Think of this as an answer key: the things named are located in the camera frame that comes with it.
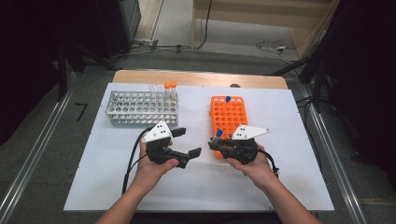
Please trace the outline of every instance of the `blue test tube cap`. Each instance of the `blue test tube cap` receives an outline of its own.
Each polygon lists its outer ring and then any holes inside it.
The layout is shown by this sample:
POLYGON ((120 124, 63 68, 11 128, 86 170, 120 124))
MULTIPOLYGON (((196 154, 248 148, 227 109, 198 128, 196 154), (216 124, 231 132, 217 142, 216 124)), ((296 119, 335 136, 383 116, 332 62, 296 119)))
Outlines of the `blue test tube cap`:
POLYGON ((222 136, 222 129, 218 129, 216 131, 216 137, 221 137, 222 136))

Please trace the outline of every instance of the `gray carpet floor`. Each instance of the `gray carpet floor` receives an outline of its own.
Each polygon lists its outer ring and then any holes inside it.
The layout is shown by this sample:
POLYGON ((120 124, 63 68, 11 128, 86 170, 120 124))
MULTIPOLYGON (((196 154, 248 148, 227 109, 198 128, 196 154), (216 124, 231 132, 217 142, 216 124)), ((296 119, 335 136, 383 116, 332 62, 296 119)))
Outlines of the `gray carpet floor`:
MULTIPOLYGON (((196 51, 182 51, 176 54, 174 51, 166 50, 150 54, 123 56, 115 62, 115 65, 123 69, 266 75, 282 68, 284 63, 277 59, 196 51)), ((66 213, 63 211, 63 207, 106 85, 112 81, 114 73, 101 65, 89 63, 85 72, 78 74, 79 79, 68 105, 8 223, 93 223, 102 215, 102 213, 66 213), (76 103, 88 105, 79 121, 78 117, 82 107, 76 103)), ((288 81, 288 86, 295 98, 303 98, 302 86, 298 83, 294 71, 283 77, 288 81)), ((54 87, 29 114, 12 138, 0 146, 1 195, 5 195, 9 184, 28 156, 55 106, 57 96, 58 88, 54 87)), ((395 198, 395 192, 385 173, 372 164, 350 159, 354 149, 350 145, 343 123, 328 110, 326 105, 322 107, 326 126, 357 196, 361 199, 361 205, 368 222, 394 223, 396 204, 389 200, 395 198), (385 200, 387 203, 373 199, 385 200)), ((323 223, 352 223, 318 133, 315 132, 310 118, 307 123, 314 136, 313 141, 316 143, 321 158, 323 177, 329 182, 327 187, 335 207, 333 212, 316 215, 323 223)))

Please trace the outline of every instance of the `floor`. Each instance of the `floor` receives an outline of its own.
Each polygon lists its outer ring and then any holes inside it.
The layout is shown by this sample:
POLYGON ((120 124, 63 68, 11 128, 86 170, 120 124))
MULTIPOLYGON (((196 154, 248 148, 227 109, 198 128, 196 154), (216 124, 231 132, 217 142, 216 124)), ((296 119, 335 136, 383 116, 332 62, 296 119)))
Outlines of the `floor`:
MULTIPOLYGON (((149 42, 158 39, 159 45, 190 44, 191 32, 188 27, 191 22, 191 1, 140 0, 140 4, 143 20, 136 40, 149 42)), ((197 29, 201 29, 201 21, 196 23, 197 29)), ((202 36, 199 30, 196 34, 197 45, 202 36)), ((299 58, 285 28, 209 21, 207 40, 200 51, 183 50, 177 54, 174 50, 151 52, 148 48, 138 48, 131 50, 129 55, 119 57, 114 63, 124 69, 208 71, 255 76, 270 74, 295 60, 299 58), (271 51, 270 43, 286 45, 286 42, 289 43, 288 50, 281 53, 271 51)), ((25 119, 12 138, 0 146, 0 193, 5 197, 7 193, 14 192, 9 187, 18 178, 26 160, 40 158, 31 170, 29 181, 21 185, 21 190, 18 191, 22 194, 17 195, 16 203, 8 208, 13 212, 5 216, 7 209, 2 205, 0 223, 93 223, 102 215, 63 211, 97 107, 106 84, 114 76, 114 71, 108 71, 100 65, 88 65, 84 74, 71 74, 71 90, 65 98, 67 101, 56 102, 58 90, 55 87, 25 119), (83 105, 87 107, 81 113, 83 105), (62 115, 54 119, 54 111, 60 111, 62 115), (41 131, 46 128, 50 134, 46 136, 44 145, 37 146, 36 140, 44 138, 41 131)), ((298 82, 297 75, 300 72, 301 69, 296 69, 282 76, 287 80, 296 100, 310 95, 312 88, 298 82)), ((350 159, 354 149, 342 121, 330 107, 321 107, 323 112, 320 115, 311 108, 311 113, 305 116, 304 108, 301 110, 302 119, 307 118, 308 130, 313 135, 312 143, 318 150, 318 162, 335 208, 333 212, 316 215, 323 223, 393 223, 396 220, 396 195, 386 175, 372 164, 350 159), (337 177, 332 166, 332 154, 326 148, 328 141, 318 131, 318 116, 330 134, 332 147, 346 172, 352 193, 359 202, 358 209, 361 209, 363 219, 355 219, 351 215, 351 208, 347 206, 346 193, 340 188, 343 180, 340 182, 337 177)))

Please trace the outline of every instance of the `desk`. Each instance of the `desk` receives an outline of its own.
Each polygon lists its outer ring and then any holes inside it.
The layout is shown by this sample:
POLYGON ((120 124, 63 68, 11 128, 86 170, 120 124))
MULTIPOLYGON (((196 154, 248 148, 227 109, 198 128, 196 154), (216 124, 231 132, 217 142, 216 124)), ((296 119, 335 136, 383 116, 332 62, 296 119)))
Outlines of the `desk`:
MULTIPOLYGON (((301 58, 316 43, 332 20, 339 0, 214 0, 209 19, 288 27, 301 58)), ((194 0, 191 45, 195 19, 206 19, 209 0, 194 0)))
MULTIPOLYGON (((92 133, 82 155, 65 211, 107 210, 119 197, 123 175, 135 138, 143 130, 134 125, 112 125, 106 118, 111 91, 148 91, 149 85, 177 81, 179 127, 185 135, 172 148, 187 152, 202 147, 199 158, 186 169, 174 169, 139 204, 141 212, 251 212, 274 210, 265 195, 240 172, 214 158, 207 146, 211 135, 210 96, 240 95, 245 99, 249 124, 272 129, 256 138, 280 168, 280 180, 309 210, 333 210, 297 106, 282 77, 213 73, 119 71, 107 86, 92 133), (228 88, 238 83, 243 88, 228 88), (274 89, 261 89, 271 86, 274 89), (259 104, 252 100, 260 98, 259 104)), ((135 170, 132 170, 130 181, 135 170)))

